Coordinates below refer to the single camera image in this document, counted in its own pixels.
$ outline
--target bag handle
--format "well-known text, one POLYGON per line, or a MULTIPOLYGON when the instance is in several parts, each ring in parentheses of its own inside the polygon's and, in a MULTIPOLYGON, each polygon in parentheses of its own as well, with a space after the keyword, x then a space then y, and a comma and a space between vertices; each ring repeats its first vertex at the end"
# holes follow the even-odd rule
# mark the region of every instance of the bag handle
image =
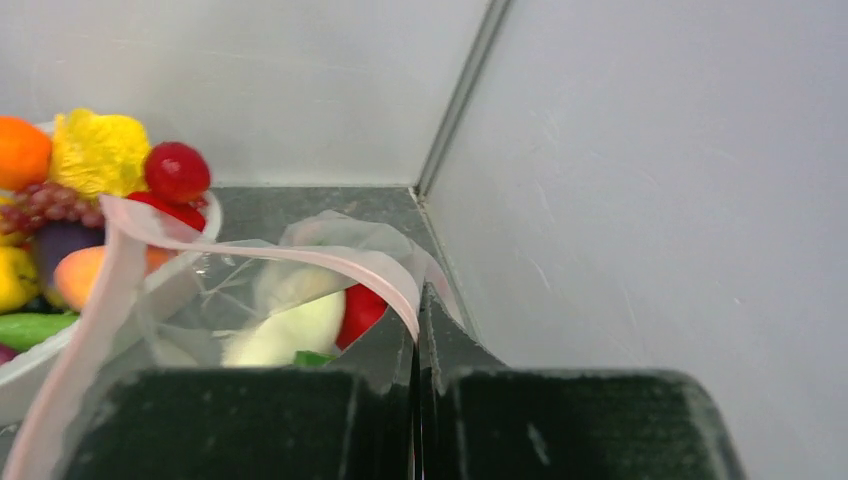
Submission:
MULTIPOLYGON (((102 195, 100 203, 108 225, 103 266, 77 320, 75 334, 30 406, 3 471, 4 480, 47 479, 61 460, 63 433, 79 413, 86 390, 94 383, 116 333, 131 313, 134 302, 127 299, 135 295, 144 278, 148 245, 182 252, 294 260, 333 270, 383 297, 418 341, 418 285, 403 266, 382 252, 337 246, 250 248, 208 243, 198 232, 146 204, 108 195, 102 195)), ((433 284, 448 313, 460 318, 438 262, 416 247, 426 262, 425 280, 433 284)))

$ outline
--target purple eggplant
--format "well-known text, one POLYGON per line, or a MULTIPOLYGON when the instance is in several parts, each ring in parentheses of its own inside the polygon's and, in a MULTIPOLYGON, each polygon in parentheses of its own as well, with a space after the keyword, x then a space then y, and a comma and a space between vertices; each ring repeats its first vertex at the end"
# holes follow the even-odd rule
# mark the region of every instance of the purple eggplant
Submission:
POLYGON ((49 222, 35 232, 32 256, 41 291, 51 305, 66 308, 53 280, 59 262, 77 250, 98 247, 105 242, 106 232, 102 228, 89 228, 79 222, 49 222))

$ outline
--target clear plastic bag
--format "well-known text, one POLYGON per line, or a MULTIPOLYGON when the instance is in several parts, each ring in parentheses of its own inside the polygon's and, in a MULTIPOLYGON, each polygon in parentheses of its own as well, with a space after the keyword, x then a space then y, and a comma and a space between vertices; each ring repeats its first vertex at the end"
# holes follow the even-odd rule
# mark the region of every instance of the clear plastic bag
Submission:
POLYGON ((385 224, 326 211, 290 225, 280 245, 217 244, 147 205, 109 196, 101 205, 104 264, 18 434, 6 480, 50 478, 97 399, 133 370, 280 366, 299 351, 331 353, 344 290, 355 283, 386 300, 416 341, 425 281, 459 318, 438 263, 385 224), (151 247, 174 256, 150 274, 156 281, 143 281, 151 247))

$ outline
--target metal edge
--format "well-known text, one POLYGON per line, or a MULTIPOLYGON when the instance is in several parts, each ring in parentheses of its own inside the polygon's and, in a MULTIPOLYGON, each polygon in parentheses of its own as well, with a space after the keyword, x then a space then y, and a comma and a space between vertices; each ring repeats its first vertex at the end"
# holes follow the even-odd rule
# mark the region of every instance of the metal edge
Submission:
POLYGON ((454 87, 450 102, 445 109, 439 130, 430 146, 418 183, 414 187, 419 200, 426 199, 433 187, 511 3, 512 0, 492 0, 489 2, 486 13, 480 22, 480 28, 477 30, 477 36, 474 38, 474 43, 471 45, 465 65, 462 67, 462 72, 454 87))
POLYGON ((445 249, 442 241, 439 239, 439 236, 436 235, 436 230, 433 228, 433 223, 430 221, 430 214, 427 212, 427 207, 418 198, 416 198, 415 192, 412 188, 409 189, 409 193, 418 205, 418 212, 421 214, 421 218, 424 221, 424 227, 427 228, 427 233, 429 233, 430 237, 433 238, 433 245, 436 249, 436 260, 438 260, 442 265, 445 277, 447 277, 451 290, 453 290, 453 294, 456 297, 459 313, 462 314, 462 318, 457 318, 456 320, 462 325, 472 340, 482 344, 483 341, 478 334, 480 328, 468 308, 465 306, 465 301, 462 298, 462 292, 459 290, 459 283, 457 282, 456 275, 453 273, 450 260, 447 255, 445 255, 445 249))

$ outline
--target white wall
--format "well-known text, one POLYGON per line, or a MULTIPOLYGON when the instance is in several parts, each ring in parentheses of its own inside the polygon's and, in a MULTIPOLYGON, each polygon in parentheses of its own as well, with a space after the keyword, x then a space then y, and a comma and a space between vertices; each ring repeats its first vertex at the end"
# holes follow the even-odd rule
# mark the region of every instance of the white wall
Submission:
POLYGON ((229 184, 413 184, 485 0, 3 0, 0 114, 86 106, 229 184))
POLYGON ((661 366, 848 478, 848 3, 515 2, 430 199, 514 365, 661 366))

